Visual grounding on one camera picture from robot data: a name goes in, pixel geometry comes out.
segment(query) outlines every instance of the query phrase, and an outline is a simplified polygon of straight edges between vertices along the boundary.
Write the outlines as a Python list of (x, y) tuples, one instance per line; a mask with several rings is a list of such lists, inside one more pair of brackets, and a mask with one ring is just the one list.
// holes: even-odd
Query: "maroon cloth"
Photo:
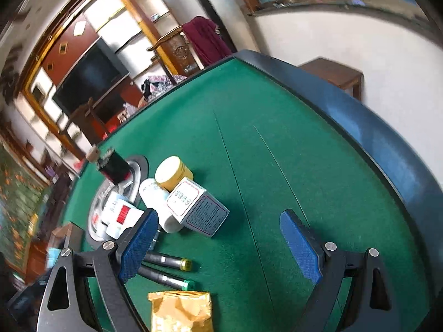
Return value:
[(232, 54), (222, 38), (215, 33), (216, 27), (211, 20), (202, 16), (196, 16), (183, 25), (183, 32), (205, 67)]

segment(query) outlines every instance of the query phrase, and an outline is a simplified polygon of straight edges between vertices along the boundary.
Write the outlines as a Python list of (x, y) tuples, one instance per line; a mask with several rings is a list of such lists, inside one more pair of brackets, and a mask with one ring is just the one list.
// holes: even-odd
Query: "gold packet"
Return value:
[(209, 292), (165, 291), (148, 294), (151, 332), (213, 332)]

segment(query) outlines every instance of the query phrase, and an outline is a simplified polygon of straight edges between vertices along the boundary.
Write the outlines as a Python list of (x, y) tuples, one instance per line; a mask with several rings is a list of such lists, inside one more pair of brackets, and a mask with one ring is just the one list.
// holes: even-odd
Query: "metal screw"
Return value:
[(328, 251), (335, 251), (337, 249), (337, 245), (334, 242), (326, 242), (325, 247)]
[(60, 254), (61, 254), (62, 257), (67, 257), (67, 256), (69, 256), (71, 254), (71, 249), (70, 248), (64, 248), (61, 251)]
[(378, 250), (375, 249), (375, 248), (369, 248), (369, 254), (370, 254), (372, 257), (377, 257), (377, 256), (379, 255)]
[(115, 243), (113, 241), (106, 241), (103, 244), (103, 249), (104, 250), (112, 250), (112, 248), (114, 248), (114, 246), (115, 246)]

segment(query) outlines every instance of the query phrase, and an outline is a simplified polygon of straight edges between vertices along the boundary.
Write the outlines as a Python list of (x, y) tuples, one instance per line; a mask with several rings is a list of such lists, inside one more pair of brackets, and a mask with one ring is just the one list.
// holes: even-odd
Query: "green felt tabletop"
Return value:
[[(285, 332), (300, 316), (313, 286), (281, 235), (279, 216), (287, 208), (341, 249), (380, 251), (404, 331), (426, 314), (424, 265), (403, 206), (327, 121), (255, 68), (237, 60), (214, 68), (147, 108), (103, 149), (110, 146), (123, 157), (145, 155), (150, 177), (162, 160), (180, 156), (195, 181), (230, 210), (213, 238), (184, 229), (164, 234), (157, 249), (195, 261), (194, 271), (174, 273), (211, 292), (215, 331)], [(94, 166), (86, 168), (65, 223), (86, 229), (102, 181)], [(90, 287), (111, 330), (94, 279)], [(126, 287), (150, 326), (147, 294), (167, 288), (140, 276)], [(335, 330), (348, 288), (345, 280), (327, 331)]]

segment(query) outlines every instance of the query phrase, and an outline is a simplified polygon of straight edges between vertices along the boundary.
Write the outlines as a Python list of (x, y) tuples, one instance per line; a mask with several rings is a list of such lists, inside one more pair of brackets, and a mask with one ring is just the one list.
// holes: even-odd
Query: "seam line on table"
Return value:
[(218, 124), (217, 115), (215, 114), (215, 111), (213, 111), (213, 113), (214, 113), (214, 117), (215, 117), (215, 123), (217, 124), (218, 132), (219, 132), (220, 137), (221, 137), (221, 141), (223, 142), (223, 146), (225, 148), (226, 155), (228, 157), (229, 164), (231, 166), (232, 174), (234, 175), (235, 183), (237, 184), (237, 190), (238, 190), (238, 193), (240, 194), (241, 204), (243, 205), (244, 214), (246, 215), (246, 219), (248, 220), (248, 226), (249, 226), (249, 229), (251, 230), (252, 240), (254, 241), (254, 245), (255, 245), (255, 248), (256, 248), (256, 251), (257, 251), (257, 254), (258, 254), (258, 260), (260, 261), (261, 271), (263, 273), (264, 282), (266, 283), (266, 289), (267, 289), (267, 293), (269, 295), (269, 301), (271, 302), (272, 311), (274, 313), (274, 319), (275, 319), (276, 318), (276, 314), (275, 314), (274, 304), (272, 302), (271, 291), (269, 290), (269, 285), (267, 284), (266, 274), (264, 273), (264, 267), (263, 267), (263, 263), (261, 261), (261, 256), (260, 256), (260, 251), (258, 249), (257, 241), (255, 239), (254, 232), (252, 230), (251, 221), (249, 220), (248, 212), (246, 210), (246, 206), (244, 205), (243, 196), (241, 195), (240, 186), (238, 185), (238, 180), (237, 180), (237, 177), (235, 176), (234, 168), (233, 168), (232, 162), (231, 162), (231, 157), (229, 156), (228, 149), (226, 147), (225, 140), (223, 138), (223, 134), (221, 133), (222, 130), (220, 128), (220, 125)]
[[(302, 214), (303, 214), (303, 216), (304, 216), (304, 218), (305, 218), (305, 220), (306, 220), (307, 226), (308, 226), (309, 228), (311, 228), (311, 226), (309, 225), (309, 221), (307, 220), (306, 214), (304, 213), (304, 210), (303, 210), (303, 208), (302, 208), (302, 205), (300, 204), (300, 202), (299, 202), (297, 196), (296, 196), (295, 193), (294, 193), (294, 190), (292, 189), (291, 185), (289, 184), (289, 181), (287, 180), (287, 178), (286, 178), (286, 176), (285, 176), (283, 170), (281, 169), (280, 164), (277, 162), (277, 159), (275, 158), (274, 154), (272, 153), (271, 149), (270, 149), (269, 146), (267, 145), (267, 143), (266, 143), (266, 141), (264, 140), (264, 138), (263, 138), (263, 136), (261, 135), (261, 133), (260, 133), (260, 132), (258, 131), (258, 129), (255, 127), (255, 125), (253, 125), (253, 126), (254, 126), (254, 128), (255, 128), (255, 131), (257, 131), (258, 135), (260, 136), (261, 140), (263, 141), (264, 145), (266, 146), (267, 150), (268, 150), (269, 153), (271, 154), (272, 158), (274, 159), (275, 163), (277, 164), (277, 166), (278, 166), (278, 168), (279, 168), (281, 174), (283, 175), (284, 179), (286, 180), (287, 185), (288, 185), (289, 188), (291, 189), (291, 192), (292, 192), (292, 194), (294, 195), (295, 200), (297, 201), (298, 207), (300, 207), (300, 210), (301, 210), (301, 212), (302, 212)], [(343, 307), (342, 307), (340, 301), (338, 300), (338, 296), (337, 296), (337, 298), (336, 298), (335, 300), (337, 301), (338, 308), (343, 312)]]

